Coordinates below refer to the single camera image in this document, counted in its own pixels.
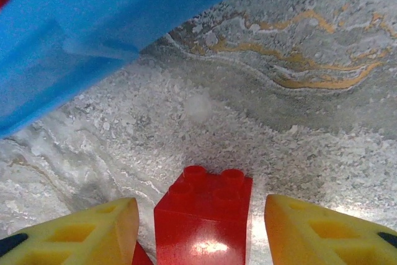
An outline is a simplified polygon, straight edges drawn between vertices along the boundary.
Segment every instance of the gray speckled surface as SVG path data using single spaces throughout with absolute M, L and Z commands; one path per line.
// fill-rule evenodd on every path
M 269 193 L 397 229 L 397 0 L 227 0 L 0 141 L 0 237 L 135 196 L 188 164 L 254 178 L 251 263 L 271 264 Z

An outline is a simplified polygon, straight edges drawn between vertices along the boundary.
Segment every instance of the toy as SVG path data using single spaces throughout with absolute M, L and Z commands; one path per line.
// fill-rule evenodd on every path
M 186 167 L 154 208 L 158 265 L 242 265 L 252 179 Z
M 220 1 L 9 0 L 0 10 L 0 138 Z
M 1 240 L 0 265 L 131 265 L 138 226 L 136 200 L 115 200 Z
M 397 265 L 397 232 L 283 195 L 268 195 L 274 265 Z

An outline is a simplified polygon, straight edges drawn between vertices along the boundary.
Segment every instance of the blue plastic piece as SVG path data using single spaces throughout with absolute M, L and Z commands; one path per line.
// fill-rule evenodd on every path
M 72 99 L 222 0 L 10 0 L 0 9 L 0 137 Z

